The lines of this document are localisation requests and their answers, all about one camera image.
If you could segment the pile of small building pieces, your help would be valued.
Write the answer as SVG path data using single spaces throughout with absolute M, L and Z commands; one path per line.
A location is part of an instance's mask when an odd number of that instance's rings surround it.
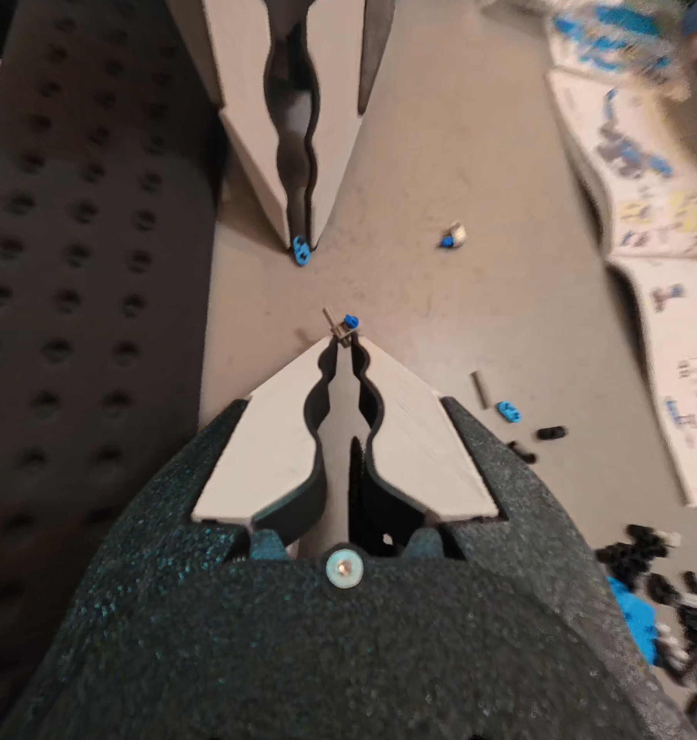
M 654 570 L 681 544 L 677 533 L 629 524 L 628 541 L 594 551 L 629 634 L 649 666 L 692 695 L 687 718 L 697 732 L 697 573 L 683 571 L 676 585 Z

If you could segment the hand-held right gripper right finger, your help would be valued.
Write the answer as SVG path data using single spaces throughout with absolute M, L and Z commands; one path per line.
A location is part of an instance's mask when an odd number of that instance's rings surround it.
M 492 521 L 500 508 L 440 394 L 372 341 L 352 341 L 369 432 L 359 503 L 379 534 L 406 546 L 418 529 Z

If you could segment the grey desk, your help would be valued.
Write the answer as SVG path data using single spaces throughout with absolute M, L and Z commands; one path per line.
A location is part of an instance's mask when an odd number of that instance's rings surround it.
M 592 548 L 629 523 L 681 535 L 656 570 L 697 573 L 684 506 L 636 354 L 630 298 L 606 273 L 545 82 L 537 19 L 504 5 L 397 2 L 352 157 L 317 250 L 295 265 L 237 164 L 217 219 L 199 426 L 328 334 L 322 308 L 503 442 Z M 440 239 L 461 222 L 464 245 Z M 491 406 L 480 407 L 480 371 Z M 495 409 L 513 403 L 508 423 Z M 563 425 L 568 435 L 539 441 Z

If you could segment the open instruction booklet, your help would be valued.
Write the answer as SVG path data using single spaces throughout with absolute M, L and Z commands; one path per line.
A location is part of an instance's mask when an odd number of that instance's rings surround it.
M 697 507 L 697 162 L 649 89 L 561 69 L 547 82 L 604 264 L 631 287 L 658 422 Z

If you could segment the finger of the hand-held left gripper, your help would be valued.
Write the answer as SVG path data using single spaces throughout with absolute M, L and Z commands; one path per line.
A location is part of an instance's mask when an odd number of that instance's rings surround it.
M 311 160 L 306 204 L 313 248 L 335 206 L 362 124 L 358 96 L 364 14 L 364 1 L 317 1 L 306 16 L 314 93 L 306 136 Z
M 288 249 L 279 135 L 266 96 L 274 51 L 268 6 L 262 1 L 204 1 L 203 7 L 223 101 L 221 121 L 264 216 Z

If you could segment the blue sticker sheet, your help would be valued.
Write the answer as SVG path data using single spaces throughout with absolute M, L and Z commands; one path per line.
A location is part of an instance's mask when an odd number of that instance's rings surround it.
M 544 26 L 557 69 L 684 101 L 682 16 L 679 2 L 550 2 Z

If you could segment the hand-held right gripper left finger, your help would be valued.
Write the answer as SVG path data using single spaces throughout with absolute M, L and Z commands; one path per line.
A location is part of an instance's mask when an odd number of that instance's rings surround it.
M 335 338 L 319 340 L 248 396 L 192 521 L 272 530 L 288 547 L 320 520 L 327 479 L 317 431 L 337 351 Z

